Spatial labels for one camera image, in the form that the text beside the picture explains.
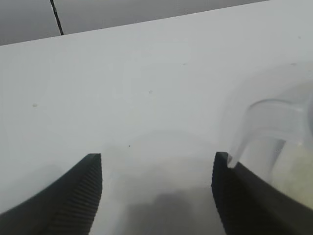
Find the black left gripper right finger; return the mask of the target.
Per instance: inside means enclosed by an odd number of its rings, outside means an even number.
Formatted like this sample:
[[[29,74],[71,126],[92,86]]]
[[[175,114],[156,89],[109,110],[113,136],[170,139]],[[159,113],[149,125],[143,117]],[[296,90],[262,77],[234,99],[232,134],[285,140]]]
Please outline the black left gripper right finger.
[[[238,163],[227,166],[226,152],[216,152],[211,189],[228,235],[311,235],[313,211]]]

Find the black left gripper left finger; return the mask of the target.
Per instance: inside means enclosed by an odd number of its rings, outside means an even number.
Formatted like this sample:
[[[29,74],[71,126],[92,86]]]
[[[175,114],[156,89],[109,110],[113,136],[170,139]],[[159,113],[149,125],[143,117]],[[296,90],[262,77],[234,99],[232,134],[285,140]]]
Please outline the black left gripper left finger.
[[[58,180],[0,215],[2,235],[87,235],[102,194],[99,153],[87,154]]]

